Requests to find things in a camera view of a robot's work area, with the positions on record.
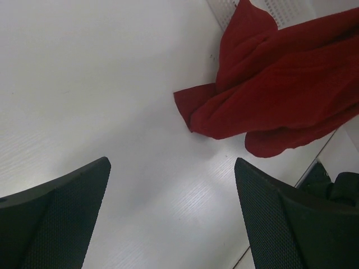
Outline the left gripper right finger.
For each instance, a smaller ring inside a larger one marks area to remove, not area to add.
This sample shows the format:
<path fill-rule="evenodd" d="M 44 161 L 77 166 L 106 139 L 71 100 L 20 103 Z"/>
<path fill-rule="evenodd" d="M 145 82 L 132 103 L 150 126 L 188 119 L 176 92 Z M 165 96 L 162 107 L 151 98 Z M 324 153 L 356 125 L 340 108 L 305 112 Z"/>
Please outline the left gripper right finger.
<path fill-rule="evenodd" d="M 310 195 L 242 158 L 234 173 L 256 268 L 358 267 L 358 208 Z"/>

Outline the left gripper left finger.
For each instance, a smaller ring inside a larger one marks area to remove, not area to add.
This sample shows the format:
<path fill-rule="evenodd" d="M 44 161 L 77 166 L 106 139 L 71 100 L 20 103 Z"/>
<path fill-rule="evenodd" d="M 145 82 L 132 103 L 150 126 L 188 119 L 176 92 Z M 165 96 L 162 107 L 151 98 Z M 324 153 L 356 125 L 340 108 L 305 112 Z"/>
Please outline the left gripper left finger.
<path fill-rule="evenodd" d="M 1 198 L 1 268 L 81 268 L 110 175 L 101 157 Z"/>

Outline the dark red t-shirt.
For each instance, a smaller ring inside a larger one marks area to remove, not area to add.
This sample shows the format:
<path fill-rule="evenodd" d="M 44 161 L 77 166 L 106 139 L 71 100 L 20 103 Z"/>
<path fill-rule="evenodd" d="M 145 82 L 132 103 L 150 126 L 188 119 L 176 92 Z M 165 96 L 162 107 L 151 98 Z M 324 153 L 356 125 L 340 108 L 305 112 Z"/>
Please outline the dark red t-shirt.
<path fill-rule="evenodd" d="M 244 134 L 246 150 L 273 157 L 326 136 L 358 115 L 358 9 L 278 29 L 233 21 L 214 83 L 174 93 L 191 132 Z"/>

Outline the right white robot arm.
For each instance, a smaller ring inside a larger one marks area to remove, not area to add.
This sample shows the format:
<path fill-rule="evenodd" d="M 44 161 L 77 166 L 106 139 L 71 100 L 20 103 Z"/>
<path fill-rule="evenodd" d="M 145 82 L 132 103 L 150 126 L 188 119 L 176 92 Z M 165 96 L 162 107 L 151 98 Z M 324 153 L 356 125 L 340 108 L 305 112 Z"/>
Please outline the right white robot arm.
<path fill-rule="evenodd" d="M 299 189 L 335 203 L 358 208 L 358 174 L 341 172 L 332 182 L 321 163 L 316 163 L 304 177 Z"/>

